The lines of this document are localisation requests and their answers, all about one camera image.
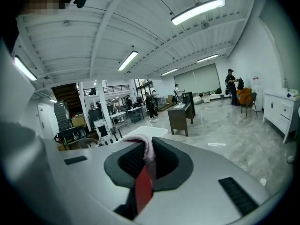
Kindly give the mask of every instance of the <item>man in black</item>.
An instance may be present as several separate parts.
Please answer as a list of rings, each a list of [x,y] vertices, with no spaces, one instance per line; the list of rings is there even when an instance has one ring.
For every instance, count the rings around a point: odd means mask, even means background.
[[[234,82],[237,82],[238,79],[235,79],[235,77],[233,76],[233,70],[228,69],[228,75],[226,77],[225,83],[226,86],[229,88],[230,93],[232,95],[232,101],[231,101],[231,105],[235,105],[237,106],[237,99],[236,99],[236,87]]]
[[[158,113],[154,110],[154,101],[149,96],[149,93],[145,92],[145,95],[146,95],[146,99],[145,99],[146,106],[147,106],[147,109],[149,110],[150,118],[151,118],[150,121],[156,122],[156,120],[152,119],[152,118],[154,118],[154,116],[158,116]]]

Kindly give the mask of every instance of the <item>railing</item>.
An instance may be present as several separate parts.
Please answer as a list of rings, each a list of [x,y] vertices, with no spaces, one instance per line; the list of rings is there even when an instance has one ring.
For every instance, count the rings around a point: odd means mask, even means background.
[[[83,89],[84,95],[98,95],[98,88],[88,88],[88,89]],[[123,91],[130,91],[129,85],[117,85],[117,86],[108,86],[108,87],[103,87],[103,92],[104,93],[109,93],[109,92],[123,92]]]

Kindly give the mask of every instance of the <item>white cabinet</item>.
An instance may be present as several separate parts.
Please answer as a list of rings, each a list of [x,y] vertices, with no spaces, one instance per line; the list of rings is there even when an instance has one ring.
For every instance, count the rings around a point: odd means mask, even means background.
[[[276,92],[265,92],[263,121],[268,119],[285,134],[283,143],[290,132],[298,129],[298,108],[300,96],[286,97]]]

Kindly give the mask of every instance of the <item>vent slot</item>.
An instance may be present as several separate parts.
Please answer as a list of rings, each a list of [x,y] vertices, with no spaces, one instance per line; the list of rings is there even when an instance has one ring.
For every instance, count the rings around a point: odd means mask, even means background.
[[[232,177],[220,179],[218,182],[243,216],[258,208],[257,203]]]

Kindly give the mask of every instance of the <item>white ceiling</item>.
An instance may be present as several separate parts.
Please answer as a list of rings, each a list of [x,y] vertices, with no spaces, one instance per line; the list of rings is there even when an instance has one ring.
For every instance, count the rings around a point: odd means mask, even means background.
[[[207,55],[228,56],[234,48],[254,0],[225,0],[224,7],[181,25],[171,22],[205,1],[87,0],[81,9],[71,3],[57,15],[19,17],[15,53],[38,77],[40,90],[99,77],[155,78]],[[203,22],[210,27],[203,30]],[[139,54],[119,72],[119,62],[132,50]]]

